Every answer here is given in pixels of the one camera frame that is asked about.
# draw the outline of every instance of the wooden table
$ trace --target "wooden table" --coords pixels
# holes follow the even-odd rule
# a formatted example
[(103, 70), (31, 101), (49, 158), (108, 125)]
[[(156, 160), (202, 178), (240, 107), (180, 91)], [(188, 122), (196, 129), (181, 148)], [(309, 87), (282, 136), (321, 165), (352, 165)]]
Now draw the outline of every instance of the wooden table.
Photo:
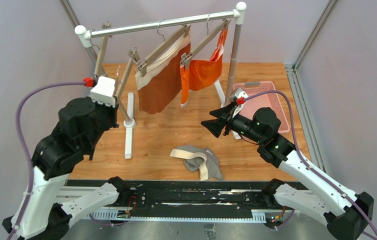
[[(104, 64), (106, 73), (116, 76), (118, 66), (120, 76), (125, 64)], [(224, 65), (221, 84), (227, 86), (229, 64)], [(309, 158), (309, 152), (302, 131), (292, 91), (282, 63), (237, 63), (235, 83), (272, 81), (275, 88), (285, 93), (294, 111), (294, 125), (298, 144)], [(218, 157), (220, 169), (226, 181), (268, 181), (278, 178), (294, 180), (285, 172), (266, 163), (257, 153), (257, 146), (243, 140), (235, 140), (230, 134), (215, 138), (201, 126), (203, 120), (213, 119), (209, 111), (220, 107), (214, 86), (191, 92), (188, 103), (180, 107), (178, 95), (164, 111), (150, 115), (139, 111), (139, 98), (134, 74), (130, 75), (122, 102), (127, 106), (128, 92), (135, 95), (134, 118), (136, 127), (133, 136), (133, 157), (124, 159), (125, 134), (123, 117), (118, 111), (121, 127), (105, 132), (97, 144), (93, 161), (85, 158), (76, 165), (71, 179), (108, 179), (119, 176), (127, 180), (199, 180), (199, 172), (189, 172), (179, 158), (169, 157), (173, 148), (181, 145), (194, 145), (210, 148)], [(286, 102), (282, 97), (285, 115), (290, 121)], [(292, 132), (283, 134), (293, 140)]]

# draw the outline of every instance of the pink basket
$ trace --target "pink basket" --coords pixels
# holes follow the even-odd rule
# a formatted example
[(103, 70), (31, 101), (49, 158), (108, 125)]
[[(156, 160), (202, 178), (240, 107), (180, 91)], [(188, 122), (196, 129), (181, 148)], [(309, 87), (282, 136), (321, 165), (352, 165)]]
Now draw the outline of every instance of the pink basket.
[[(261, 81), (261, 82), (246, 82), (246, 83), (236, 83), (233, 84), (232, 89), (236, 90), (238, 88), (243, 89), (250, 97), (257, 93), (262, 93), (269, 90), (275, 90), (274, 83), (272, 81)], [(249, 101), (246, 101), (243, 109), (240, 114), (248, 119), (252, 119), (255, 112), (260, 108), (270, 107), (277, 118), (281, 121), (280, 128), (278, 129), (279, 133), (288, 133), (290, 132), (290, 126), (287, 122), (286, 114), (284, 113), (283, 107), (281, 105), (280, 99), (277, 96), (277, 93), (268, 93), (262, 96), (257, 96)]]

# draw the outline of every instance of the red connector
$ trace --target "red connector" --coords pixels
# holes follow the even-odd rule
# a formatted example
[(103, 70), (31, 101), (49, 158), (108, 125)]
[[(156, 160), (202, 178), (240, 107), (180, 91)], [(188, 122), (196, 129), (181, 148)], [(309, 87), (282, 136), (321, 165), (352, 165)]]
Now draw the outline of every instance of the red connector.
[(244, 97), (240, 97), (238, 98), (236, 101), (237, 105), (242, 105), (244, 104), (246, 101), (245, 101), (245, 98)]
[(95, 85), (95, 80), (92, 77), (86, 77), (83, 80), (85, 82), (84, 86), (86, 87), (93, 87)]

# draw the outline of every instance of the robotic arm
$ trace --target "robotic arm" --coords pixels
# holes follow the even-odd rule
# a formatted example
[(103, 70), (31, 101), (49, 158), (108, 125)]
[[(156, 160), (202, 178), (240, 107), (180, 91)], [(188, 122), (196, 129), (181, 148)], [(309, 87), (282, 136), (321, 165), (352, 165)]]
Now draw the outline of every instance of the robotic arm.
[[(235, 92), (233, 102), (211, 111), (214, 120), (202, 121), (215, 137), (234, 131), (257, 143), (257, 152), (268, 163), (296, 177), (315, 196), (297, 191), (283, 181), (273, 179), (262, 191), (266, 193), (269, 205), (291, 207), (309, 215), (326, 225), (328, 231), (338, 240), (355, 240), (367, 227), (368, 222), (348, 201), (352, 199), (371, 219), (374, 199), (366, 192), (357, 194), (332, 179), (309, 161), (295, 145), (278, 133), (281, 121), (269, 107), (258, 109), (252, 120), (239, 115), (243, 98), (247, 94), (240, 88)], [(340, 194), (333, 186), (342, 190)]]
[[(59, 122), (52, 133), (43, 138), (32, 156), (34, 181), (26, 205), (24, 199), (14, 216), (3, 220), (3, 227), (12, 230), (20, 240), (61, 239), (78, 220), (95, 210), (125, 201), (130, 188), (119, 177), (109, 179), (102, 187), (76, 200), (55, 203), (57, 193), (76, 164), (90, 159), (102, 134), (117, 128), (118, 104), (114, 97), (115, 80), (101, 76), (85, 98), (68, 102), (59, 113)], [(18, 213), (24, 208), (20, 224)]]

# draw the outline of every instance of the wooden hanger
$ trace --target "wooden hanger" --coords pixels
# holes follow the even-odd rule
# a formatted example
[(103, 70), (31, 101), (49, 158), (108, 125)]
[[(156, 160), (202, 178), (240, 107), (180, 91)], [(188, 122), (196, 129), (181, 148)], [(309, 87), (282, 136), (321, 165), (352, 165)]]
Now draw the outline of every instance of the wooden hanger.
[(166, 41), (153, 50), (144, 60), (137, 62), (136, 71), (141, 72), (141, 76), (144, 77), (147, 72), (148, 65), (152, 64), (158, 59), (172, 44), (174, 44), (182, 35), (187, 37), (189, 34), (191, 25), (184, 25), (178, 31), (174, 32)]
[(190, 62), (192, 61), (192, 59), (206, 46), (208, 45), (208, 43), (210, 43), (214, 38), (215, 36), (217, 36), (217, 34), (222, 31), (223, 29), (227, 28), (228, 25), (230, 23), (230, 20), (226, 19), (224, 20), (221, 24), (219, 24), (218, 26), (216, 26), (212, 32), (210, 34), (208, 34), (200, 43), (199, 45), (196, 46), (196, 48), (194, 50), (192, 50), (189, 54), (183, 54), (181, 55), (181, 61), (180, 61), (180, 65), (181, 66), (184, 66), (185, 65), (185, 69), (187, 70), (190, 66)]

